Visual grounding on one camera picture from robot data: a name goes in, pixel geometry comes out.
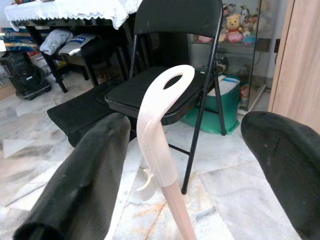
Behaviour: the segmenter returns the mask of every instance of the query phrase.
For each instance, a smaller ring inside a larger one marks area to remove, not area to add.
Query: black machine
[[[51,90],[43,71],[31,63],[26,53],[7,52],[0,57],[0,65],[8,71],[19,98],[32,100]]]

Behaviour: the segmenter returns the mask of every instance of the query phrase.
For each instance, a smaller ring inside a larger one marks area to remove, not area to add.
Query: black folding chair
[[[200,101],[190,152],[169,145],[189,156],[182,193],[186,194],[195,156],[201,121],[205,110],[207,94],[215,89],[222,135],[226,134],[222,111],[218,77],[215,73],[215,55],[222,23],[221,0],[144,0],[135,17],[134,39],[130,76],[127,82],[111,90],[105,97],[109,107],[117,112],[137,118],[143,97],[153,80],[167,67],[153,66],[133,77],[137,55],[138,39],[149,33],[188,33],[214,38],[205,74],[197,71],[183,95],[162,118],[163,125],[179,121]],[[173,78],[167,86],[173,85],[179,77]]]

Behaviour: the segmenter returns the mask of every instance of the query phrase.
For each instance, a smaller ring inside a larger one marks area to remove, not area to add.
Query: white tablecloth
[[[54,0],[33,1],[5,7],[4,12],[12,27],[14,21],[49,19],[109,19],[118,29],[138,10],[142,0]]]

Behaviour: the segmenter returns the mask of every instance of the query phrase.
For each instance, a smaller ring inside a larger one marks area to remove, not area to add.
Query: wooden door
[[[269,111],[320,134],[320,0],[290,0]]]

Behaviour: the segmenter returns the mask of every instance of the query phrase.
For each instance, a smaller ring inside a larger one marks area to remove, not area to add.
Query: white plastic handle
[[[172,86],[165,88],[174,77],[181,78]],[[162,128],[161,119],[178,100],[195,76],[195,69],[190,65],[179,65],[161,73],[146,91],[137,119],[137,140],[142,155],[148,165],[150,178],[154,175],[160,187],[168,187],[177,180],[177,171],[173,162],[168,142]],[[142,198],[149,199],[155,191],[155,182],[148,179],[139,188]]]

